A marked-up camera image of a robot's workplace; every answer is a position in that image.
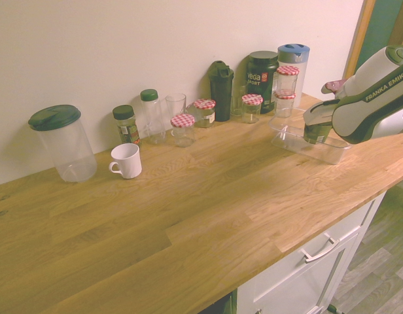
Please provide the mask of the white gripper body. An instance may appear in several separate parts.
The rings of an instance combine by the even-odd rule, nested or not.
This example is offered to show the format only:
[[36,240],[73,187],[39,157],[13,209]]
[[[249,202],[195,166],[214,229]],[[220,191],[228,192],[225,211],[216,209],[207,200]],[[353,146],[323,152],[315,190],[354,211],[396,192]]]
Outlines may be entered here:
[[322,101],[314,104],[303,114],[306,126],[332,126],[332,115],[336,109],[339,99]]

